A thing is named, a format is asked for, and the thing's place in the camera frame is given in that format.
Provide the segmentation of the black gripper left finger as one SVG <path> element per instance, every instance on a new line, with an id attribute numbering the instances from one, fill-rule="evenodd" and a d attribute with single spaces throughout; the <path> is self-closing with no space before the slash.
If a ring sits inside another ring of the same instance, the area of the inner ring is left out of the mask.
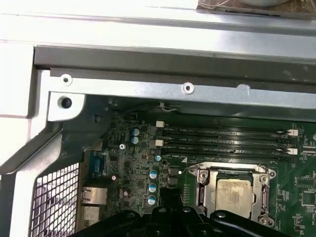
<path id="1" fill-rule="evenodd" d="M 73 234 L 75 237 L 169 237 L 172 189 L 160 189 L 159 206 L 140 215 L 124 210 Z"/>

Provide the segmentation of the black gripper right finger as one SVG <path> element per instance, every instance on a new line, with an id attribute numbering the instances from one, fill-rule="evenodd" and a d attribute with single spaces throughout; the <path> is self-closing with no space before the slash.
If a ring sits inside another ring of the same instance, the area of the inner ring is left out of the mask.
<path id="1" fill-rule="evenodd" d="M 209 217 L 195 208 L 185 206 L 180 189 L 172 189 L 172 210 L 181 226 L 181 237 L 286 237 L 260 223 L 225 210 L 213 212 Z"/>

